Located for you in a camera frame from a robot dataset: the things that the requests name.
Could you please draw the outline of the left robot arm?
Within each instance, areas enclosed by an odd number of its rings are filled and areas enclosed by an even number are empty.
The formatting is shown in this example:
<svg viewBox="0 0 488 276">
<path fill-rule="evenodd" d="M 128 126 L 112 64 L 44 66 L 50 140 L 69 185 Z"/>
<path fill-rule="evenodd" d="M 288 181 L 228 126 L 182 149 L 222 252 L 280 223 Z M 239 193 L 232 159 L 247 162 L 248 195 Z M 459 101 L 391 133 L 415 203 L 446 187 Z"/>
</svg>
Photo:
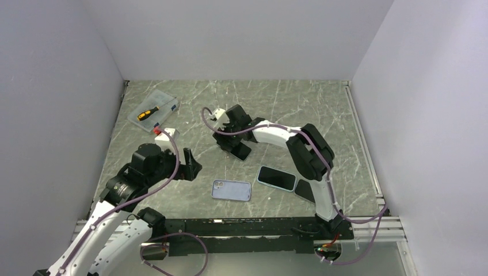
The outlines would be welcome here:
<svg viewBox="0 0 488 276">
<path fill-rule="evenodd" d="M 158 211 L 144 208 L 128 228 L 113 241 L 110 237 L 133 214 L 137 204 L 160 181 L 193 181 L 202 170 L 189 148 L 184 162 L 175 149 L 146 143 L 132 154 L 131 161 L 109 181 L 82 230 L 62 256 L 35 275 L 108 275 L 129 252 L 150 240 L 164 237 L 166 219 Z"/>
</svg>

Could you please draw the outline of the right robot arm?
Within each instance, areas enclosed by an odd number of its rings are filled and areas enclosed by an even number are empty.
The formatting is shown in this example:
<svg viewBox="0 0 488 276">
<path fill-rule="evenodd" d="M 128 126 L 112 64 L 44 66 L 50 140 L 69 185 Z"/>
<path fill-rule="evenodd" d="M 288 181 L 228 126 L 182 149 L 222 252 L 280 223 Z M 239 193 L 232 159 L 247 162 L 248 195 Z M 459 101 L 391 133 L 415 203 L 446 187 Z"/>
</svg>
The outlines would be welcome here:
<svg viewBox="0 0 488 276">
<path fill-rule="evenodd" d="M 240 160 L 251 153 L 246 141 L 287 149 L 298 173 L 311 186 L 319 235 L 330 239 L 338 233 L 343 213 L 330 179 L 335 154 L 313 124 L 291 127 L 261 117 L 251 118 L 241 105 L 228 110 L 203 108 L 201 112 L 209 112 L 210 120 L 216 122 L 212 131 L 217 145 Z"/>
</svg>

